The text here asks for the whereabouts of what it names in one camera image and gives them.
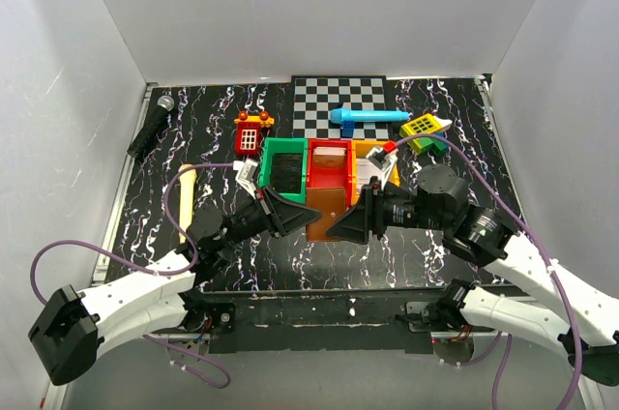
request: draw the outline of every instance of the checkerboard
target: checkerboard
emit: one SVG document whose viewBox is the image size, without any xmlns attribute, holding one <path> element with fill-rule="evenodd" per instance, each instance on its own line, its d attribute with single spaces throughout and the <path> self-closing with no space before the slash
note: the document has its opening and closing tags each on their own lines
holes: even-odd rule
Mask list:
<svg viewBox="0 0 619 410">
<path fill-rule="evenodd" d="M 294 78 L 294 137 L 339 139 L 340 125 L 329 121 L 329 112 L 340 104 L 351 110 L 385 110 L 384 78 Z M 386 123 L 357 123 L 353 139 L 389 139 Z"/>
</svg>

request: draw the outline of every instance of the black marble table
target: black marble table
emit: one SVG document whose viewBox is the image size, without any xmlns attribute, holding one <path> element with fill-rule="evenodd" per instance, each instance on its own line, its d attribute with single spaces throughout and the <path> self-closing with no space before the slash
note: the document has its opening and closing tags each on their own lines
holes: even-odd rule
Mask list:
<svg viewBox="0 0 619 410">
<path fill-rule="evenodd" d="M 447 137 L 478 166 L 506 202 L 519 212 L 512 183 L 492 132 L 479 80 L 404 79 L 387 81 L 387 105 L 413 112 L 434 113 L 454 121 Z M 232 162 L 240 110 L 267 109 L 276 119 L 269 135 L 291 137 L 293 88 L 290 83 L 247 86 L 158 87 L 151 107 L 167 94 L 178 109 L 169 119 L 158 147 L 143 163 L 133 167 L 119 222 L 114 251 L 141 265 L 165 255 L 178 243 L 178 234 L 162 214 L 162 193 L 182 163 Z M 460 176 L 472 181 L 466 166 L 448 153 L 438 159 L 430 155 L 414 158 L 400 148 L 398 167 L 402 185 L 413 186 L 414 173 L 436 161 L 448 163 Z M 207 202 L 232 213 L 248 199 L 234 183 L 229 169 L 199 173 L 195 205 Z M 478 183 L 470 186 L 470 198 L 494 207 L 491 197 Z M 178 213 L 178 192 L 170 199 Z M 350 243 L 312 243 L 302 230 L 283 239 L 261 234 L 225 254 L 231 263 L 206 283 L 208 291 L 255 291 L 301 289 L 380 289 L 437 287 L 452 278 L 498 283 L 487 272 L 452 257 L 441 246 L 441 233 L 390 228 L 381 241 L 364 246 Z M 128 270 L 111 263 L 106 280 L 117 279 Z"/>
</svg>

